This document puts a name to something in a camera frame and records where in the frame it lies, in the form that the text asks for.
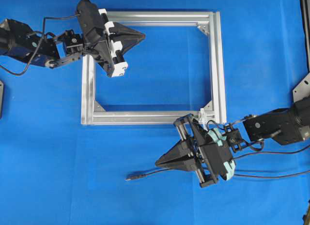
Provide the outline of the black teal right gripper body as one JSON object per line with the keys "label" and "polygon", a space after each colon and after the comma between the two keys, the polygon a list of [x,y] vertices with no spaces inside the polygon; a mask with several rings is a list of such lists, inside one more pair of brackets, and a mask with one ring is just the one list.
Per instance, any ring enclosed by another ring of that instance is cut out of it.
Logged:
{"label": "black teal right gripper body", "polygon": [[202,165],[202,170],[194,171],[201,188],[217,184],[219,177],[228,181],[234,176],[235,161],[226,138],[217,128],[202,128],[191,114],[178,118],[174,125],[181,140],[192,139],[191,155]]}

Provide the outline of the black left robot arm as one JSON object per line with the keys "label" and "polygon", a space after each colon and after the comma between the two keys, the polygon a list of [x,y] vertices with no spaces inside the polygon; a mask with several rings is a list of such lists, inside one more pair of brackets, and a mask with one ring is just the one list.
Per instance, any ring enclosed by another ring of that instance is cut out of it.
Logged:
{"label": "black left robot arm", "polygon": [[124,55],[145,39],[145,34],[108,19],[90,0],[81,0],[74,15],[81,34],[66,30],[60,35],[35,31],[13,19],[0,24],[0,54],[27,66],[58,68],[90,55],[108,77],[123,76],[128,63]]}

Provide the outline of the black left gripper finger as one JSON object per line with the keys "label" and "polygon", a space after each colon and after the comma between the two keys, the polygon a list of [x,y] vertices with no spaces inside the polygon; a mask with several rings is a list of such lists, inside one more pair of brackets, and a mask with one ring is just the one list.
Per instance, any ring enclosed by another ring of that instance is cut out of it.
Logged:
{"label": "black left gripper finger", "polygon": [[118,38],[122,38],[125,40],[136,40],[136,41],[142,41],[145,39],[145,34],[134,30],[132,28],[129,28],[127,26],[124,26],[123,24],[117,23],[117,22],[113,22],[113,31],[114,31],[114,36],[118,37]]}
{"label": "black left gripper finger", "polygon": [[144,39],[145,36],[124,36],[123,38],[116,37],[116,41],[120,41],[122,45],[121,50],[116,51],[117,62],[125,62],[124,54]]}

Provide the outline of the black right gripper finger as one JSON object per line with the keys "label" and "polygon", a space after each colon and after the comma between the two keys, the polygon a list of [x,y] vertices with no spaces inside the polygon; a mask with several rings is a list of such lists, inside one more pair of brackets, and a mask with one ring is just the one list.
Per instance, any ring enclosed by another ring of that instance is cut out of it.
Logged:
{"label": "black right gripper finger", "polygon": [[194,165],[192,139],[179,140],[155,165]]}
{"label": "black right gripper finger", "polygon": [[199,160],[194,157],[184,156],[174,160],[157,160],[156,166],[160,168],[181,170],[181,171],[198,171],[202,170],[202,165]]}

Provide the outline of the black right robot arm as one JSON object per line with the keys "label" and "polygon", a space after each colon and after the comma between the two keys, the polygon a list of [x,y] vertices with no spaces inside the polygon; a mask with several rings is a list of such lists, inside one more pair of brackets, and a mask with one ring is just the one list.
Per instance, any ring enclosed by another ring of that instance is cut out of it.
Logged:
{"label": "black right robot arm", "polygon": [[309,139],[310,99],[306,97],[296,101],[290,108],[244,117],[242,123],[250,142],[245,141],[231,123],[223,128],[203,128],[193,114],[180,117],[174,126],[181,139],[155,165],[164,169],[194,171],[200,187],[216,184],[218,177],[228,181],[236,168],[233,152],[245,147],[260,152],[268,138],[280,145]]}

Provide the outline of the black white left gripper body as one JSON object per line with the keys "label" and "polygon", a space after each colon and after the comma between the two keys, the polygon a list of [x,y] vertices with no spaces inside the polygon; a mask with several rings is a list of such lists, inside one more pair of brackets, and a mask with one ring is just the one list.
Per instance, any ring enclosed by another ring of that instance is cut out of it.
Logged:
{"label": "black white left gripper body", "polygon": [[106,9],[99,10],[90,0],[80,0],[76,15],[85,42],[84,50],[106,71],[108,77],[119,77],[125,74],[128,63],[119,52],[122,42],[111,40],[113,32],[109,29],[114,23],[109,21]]}

